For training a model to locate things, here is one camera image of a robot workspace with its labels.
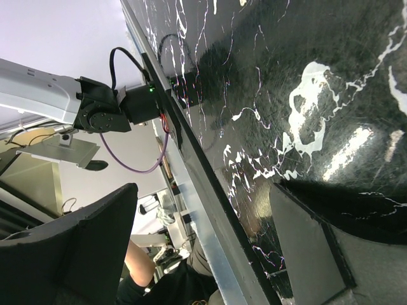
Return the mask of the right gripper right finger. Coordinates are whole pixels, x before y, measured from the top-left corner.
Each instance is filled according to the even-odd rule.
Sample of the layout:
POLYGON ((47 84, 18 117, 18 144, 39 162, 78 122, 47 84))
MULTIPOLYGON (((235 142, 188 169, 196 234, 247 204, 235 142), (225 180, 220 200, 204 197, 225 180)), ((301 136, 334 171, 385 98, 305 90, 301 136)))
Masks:
POLYGON ((269 197, 297 304, 406 303, 406 232, 343 212, 372 197, 293 180, 274 183, 269 197))

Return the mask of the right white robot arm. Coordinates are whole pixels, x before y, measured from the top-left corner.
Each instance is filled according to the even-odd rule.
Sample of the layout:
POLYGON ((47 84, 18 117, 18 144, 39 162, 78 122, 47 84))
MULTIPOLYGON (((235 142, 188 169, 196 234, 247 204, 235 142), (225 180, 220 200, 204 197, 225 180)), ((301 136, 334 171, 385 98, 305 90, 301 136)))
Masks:
POLYGON ((406 303, 406 115, 398 105, 397 73, 386 85, 346 83, 329 66, 311 62, 283 96, 267 87, 270 74, 221 74, 220 85, 199 82, 201 101, 222 91, 241 107, 231 120, 240 147, 218 156, 229 176, 221 187, 217 155, 198 144, 192 126, 160 68, 139 66, 146 85, 125 102, 108 86, 1 61, 1 105, 90 133, 127 132, 143 115, 165 112, 174 144, 228 262, 261 271, 249 240, 256 185, 270 183, 277 253, 298 304, 321 304, 351 291, 358 304, 406 303))

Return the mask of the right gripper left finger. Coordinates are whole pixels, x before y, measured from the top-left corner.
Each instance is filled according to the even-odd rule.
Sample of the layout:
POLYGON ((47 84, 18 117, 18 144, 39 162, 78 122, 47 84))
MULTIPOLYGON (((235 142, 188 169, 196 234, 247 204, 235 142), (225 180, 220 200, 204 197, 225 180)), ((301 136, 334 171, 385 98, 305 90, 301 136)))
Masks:
POLYGON ((125 184, 1 240, 1 304, 114 304, 137 193, 125 184))

